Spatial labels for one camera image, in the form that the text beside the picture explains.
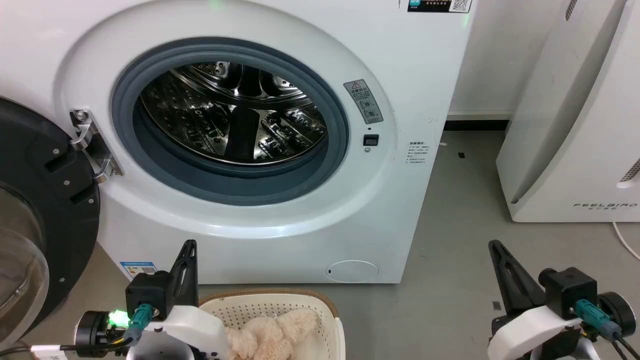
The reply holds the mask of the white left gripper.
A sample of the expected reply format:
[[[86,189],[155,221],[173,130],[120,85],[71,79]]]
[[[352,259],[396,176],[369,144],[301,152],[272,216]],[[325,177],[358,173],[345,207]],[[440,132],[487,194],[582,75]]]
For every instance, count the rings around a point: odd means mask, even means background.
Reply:
[[[170,271],[169,303],[163,320],[135,331],[128,360],[229,360],[230,343],[221,319],[198,307],[197,242],[183,243]]]

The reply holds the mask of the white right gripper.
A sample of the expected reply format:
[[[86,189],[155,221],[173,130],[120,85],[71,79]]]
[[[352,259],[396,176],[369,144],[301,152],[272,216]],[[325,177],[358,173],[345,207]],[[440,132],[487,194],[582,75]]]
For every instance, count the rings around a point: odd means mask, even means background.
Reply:
[[[491,240],[487,246],[505,313],[515,317],[490,340],[487,346],[490,360],[516,360],[566,327],[573,328],[582,322],[580,317],[563,319],[543,306],[544,290],[501,241]]]

